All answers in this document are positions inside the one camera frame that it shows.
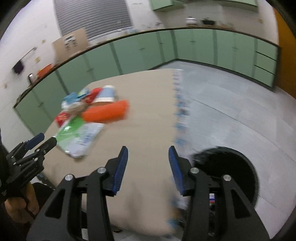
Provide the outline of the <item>person hand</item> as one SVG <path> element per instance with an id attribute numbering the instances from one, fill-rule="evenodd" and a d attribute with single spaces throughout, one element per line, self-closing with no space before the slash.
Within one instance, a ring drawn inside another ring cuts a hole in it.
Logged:
<path id="1" fill-rule="evenodd" d="M 4 202 L 8 215 L 14 222 L 21 224 L 25 224 L 33 220 L 30 213 L 36 216 L 39 212 L 39 204 L 36 198 L 36 193 L 31 183 L 27 184 L 23 193 L 26 200 L 22 197 L 13 197 Z"/>

